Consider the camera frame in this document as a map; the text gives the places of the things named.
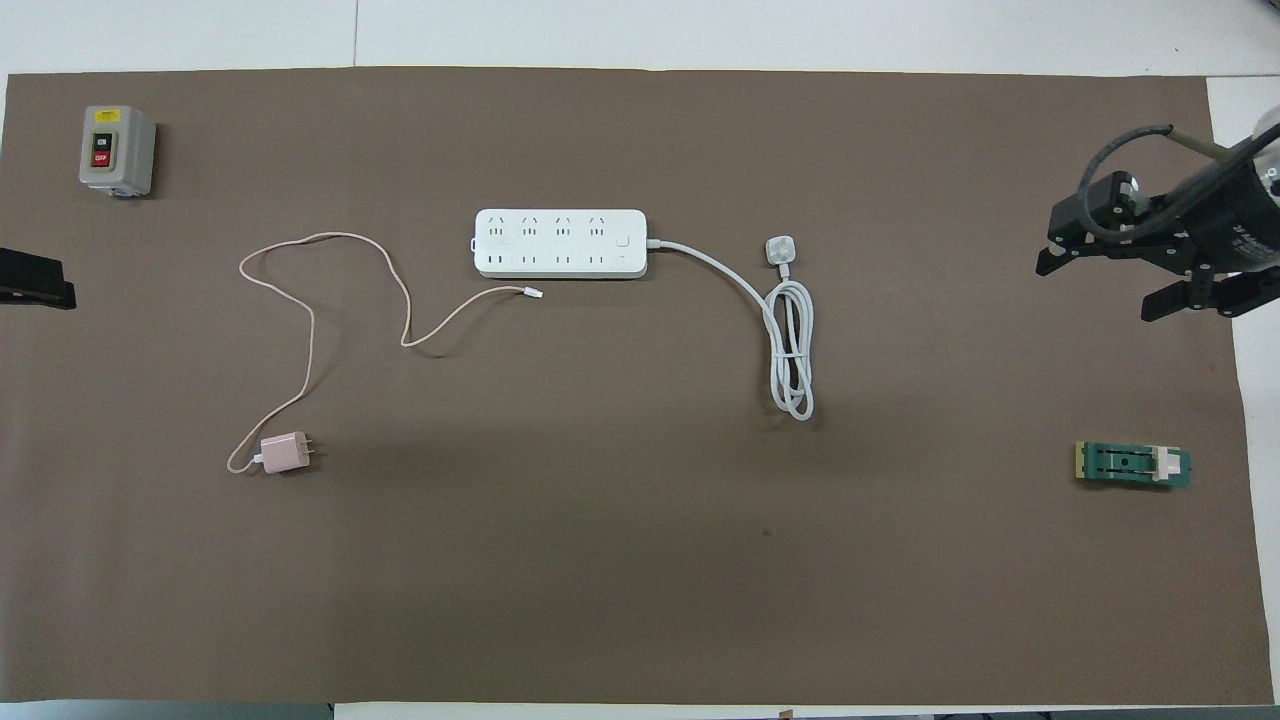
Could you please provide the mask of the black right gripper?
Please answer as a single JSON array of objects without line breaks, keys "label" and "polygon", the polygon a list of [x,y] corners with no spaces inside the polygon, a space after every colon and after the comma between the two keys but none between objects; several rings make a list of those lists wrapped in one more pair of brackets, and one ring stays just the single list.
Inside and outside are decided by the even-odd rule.
[{"label": "black right gripper", "polygon": [[1213,310],[1235,318],[1279,296],[1277,199],[1247,164],[1221,187],[1176,219],[1161,225],[1156,214],[1170,208],[1213,173],[1204,167],[1175,190],[1149,196],[1137,178],[1116,170],[1091,183],[1085,201],[1075,196],[1055,204],[1048,242],[1036,259],[1036,274],[1047,277],[1074,259],[1142,260],[1172,274],[1203,264],[1216,281],[1193,272],[1143,299],[1143,320],[1156,322],[1181,311]]}]

